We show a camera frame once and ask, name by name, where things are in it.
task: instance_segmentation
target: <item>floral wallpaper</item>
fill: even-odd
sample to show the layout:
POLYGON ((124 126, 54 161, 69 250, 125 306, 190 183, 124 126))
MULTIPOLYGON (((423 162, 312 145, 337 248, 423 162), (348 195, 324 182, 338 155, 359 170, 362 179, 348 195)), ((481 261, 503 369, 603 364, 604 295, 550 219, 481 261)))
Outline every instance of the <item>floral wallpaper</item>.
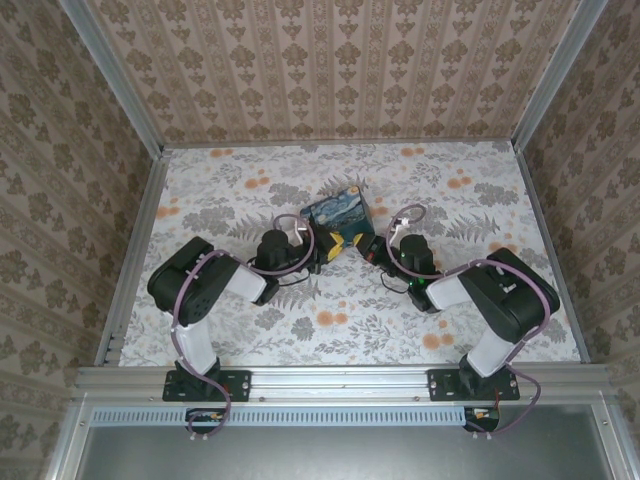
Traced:
POLYGON ((167 144, 510 137, 578 0, 90 0, 167 144))
POLYGON ((0 478, 46 468, 149 162, 59 4, 0 2, 0 478))
MULTIPOLYGON (((175 360, 171 320, 146 287, 151 273, 194 235, 249 259, 274 215, 296 213, 351 185, 363 192, 377 232, 401 207, 424 204, 428 213, 415 232, 427 236, 439 268, 505 246, 554 282, 507 141, 174 150, 120 365, 175 360)), ((223 294, 207 318, 222 363, 238 366, 458 362, 487 327, 471 303, 420 313, 407 295, 386 290, 380 271, 355 248, 321 275, 283 287, 263 307, 223 294)), ((579 360, 563 309, 520 359, 579 360)))
POLYGON ((640 447, 640 4, 610 0, 525 151, 594 361, 640 447))

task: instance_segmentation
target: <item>black mounting bracket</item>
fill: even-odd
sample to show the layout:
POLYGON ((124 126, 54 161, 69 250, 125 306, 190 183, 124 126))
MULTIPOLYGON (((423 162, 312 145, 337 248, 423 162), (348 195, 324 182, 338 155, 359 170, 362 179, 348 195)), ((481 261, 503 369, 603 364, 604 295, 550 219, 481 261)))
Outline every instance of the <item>black mounting bracket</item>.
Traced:
POLYGON ((489 377, 487 387, 472 393, 460 378, 459 368, 436 368, 427 370, 427 385, 432 402, 492 401, 496 393, 500 401, 520 400, 516 376, 503 368, 489 377))
MULTIPOLYGON (((219 383, 232 402, 248 402, 251 393, 250 370, 212 368, 207 377, 219 383)), ((224 396, 212 385, 194 377, 176 362, 176 370, 167 372, 162 400, 165 402, 224 402, 224 396)))

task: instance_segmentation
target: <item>gray leaf pattern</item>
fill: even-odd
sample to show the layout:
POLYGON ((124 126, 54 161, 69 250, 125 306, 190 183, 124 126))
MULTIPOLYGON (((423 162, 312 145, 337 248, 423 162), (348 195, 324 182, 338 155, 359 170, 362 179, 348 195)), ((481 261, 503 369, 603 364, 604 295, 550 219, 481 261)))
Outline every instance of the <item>gray leaf pattern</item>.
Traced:
MULTIPOLYGON (((360 187, 380 233, 402 206, 422 203, 427 214, 410 231, 426 236, 442 270, 505 246, 553 282, 508 142, 175 150, 120 364, 175 360, 170 318, 156 309, 146 285, 191 237, 249 259, 275 215, 297 213, 352 185, 360 187)), ((7 257, 3 268, 7 281, 31 275, 17 257, 7 257)), ((564 319, 561 309, 519 360, 577 360, 564 319)), ((387 291, 379 271, 354 248, 323 266, 321 275, 282 287, 268 305, 223 293, 207 321, 223 365, 237 366, 458 362, 487 328, 471 304, 421 314, 406 295, 387 291)), ((9 354, 10 344, 5 350, 9 354)))

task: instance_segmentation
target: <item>metal extrusion bar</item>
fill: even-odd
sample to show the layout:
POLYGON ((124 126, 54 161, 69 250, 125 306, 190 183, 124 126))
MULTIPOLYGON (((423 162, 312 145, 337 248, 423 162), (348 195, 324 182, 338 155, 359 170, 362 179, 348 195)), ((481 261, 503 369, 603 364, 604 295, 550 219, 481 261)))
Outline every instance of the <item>metal extrusion bar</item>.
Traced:
POLYGON ((606 4, 607 0, 588 0, 580 2, 576 8, 513 133, 517 148, 524 150, 527 146, 606 4))
POLYGON ((147 113, 143 97, 136 93, 127 78, 125 69, 122 68, 113 53, 109 41, 98 26, 98 22, 93 18, 87 2, 84 0, 61 0, 60 3, 89 49, 91 57, 100 68, 109 87, 122 105, 149 155, 154 161, 158 160, 161 156, 162 135, 147 113))
POLYGON ((151 166, 147 187, 142 196, 140 210, 133 226, 127 254, 124 257, 122 271, 118 278, 102 339, 96 353, 95 365, 102 365, 105 360, 109 361, 109 344, 115 336, 120 336, 124 339, 136 298, 138 280, 144 266, 145 253, 151 237, 153 222, 156 218, 155 212, 160 202, 164 179, 167 175, 168 161, 165 160, 165 155, 166 152, 163 158, 154 162, 151 166))
MULTIPOLYGON (((246 367, 253 372, 249 404, 265 406, 416 405, 431 404, 426 371, 451 365, 407 367, 246 367)), ((593 404, 601 395, 611 396, 602 365, 521 364, 524 373, 542 384, 540 400, 546 404, 593 404)), ((162 401, 166 372, 170 367, 84 368, 80 370, 74 403, 101 406, 167 406, 162 401)), ((527 404, 535 388, 520 383, 527 404)), ((438 402, 460 406, 470 402, 438 402)), ((485 405, 487 402, 476 402, 485 405)), ((185 402, 182 405, 213 407, 219 403, 185 402)))
MULTIPOLYGON (((396 367, 245 367, 253 373, 252 398, 236 405, 257 412, 273 409, 336 407, 400 408, 428 411, 431 408, 469 405, 468 402, 431 403, 426 385, 426 371, 451 365, 418 365, 396 367)), ((614 392, 604 365, 577 363, 529 363, 517 368, 535 377, 542 385, 541 404, 591 405, 601 423, 600 435, 606 446, 607 459, 615 478, 633 478, 631 458, 624 453, 624 436, 615 417, 614 392)), ((138 407, 161 412, 167 407, 219 408, 219 403, 162 402, 164 378, 169 367, 91 367, 80 369, 73 392, 72 407, 63 427, 48 479, 74 479, 87 440, 90 421, 97 409, 138 407)), ((534 388, 520 385, 522 400, 510 404, 526 404, 534 388)))
MULTIPOLYGON (((482 142, 511 142, 510 138, 507 137, 486 137, 482 138, 482 142)), ((284 146, 294 146, 294 147, 302 147, 302 146, 311 146, 311 145, 357 145, 357 144, 367 144, 367 145, 384 145, 384 144, 397 144, 397 143, 447 143, 447 142, 457 142, 457 143, 477 143, 477 141, 469 138, 467 140, 461 140, 459 137, 448 137, 448 138, 429 138, 429 139, 421 139, 421 138, 370 138, 370 139, 362 139, 362 138, 340 138, 335 140, 330 139, 320 139, 320 140, 291 140, 283 142, 282 140, 264 140, 264 141, 252 141, 252 142, 218 142, 218 143, 167 143, 165 146, 167 148, 172 148, 174 150, 187 150, 190 148, 236 148, 236 147, 284 147, 284 146)))

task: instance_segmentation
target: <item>box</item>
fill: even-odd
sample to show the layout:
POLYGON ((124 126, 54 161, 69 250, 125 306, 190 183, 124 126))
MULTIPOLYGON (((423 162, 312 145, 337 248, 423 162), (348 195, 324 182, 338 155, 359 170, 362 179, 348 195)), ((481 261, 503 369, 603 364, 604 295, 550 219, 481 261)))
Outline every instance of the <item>box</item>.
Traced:
POLYGON ((338 232, 345 246, 351 245, 358 233, 375 233, 369 206, 357 186, 303 208, 300 215, 331 232, 338 232))

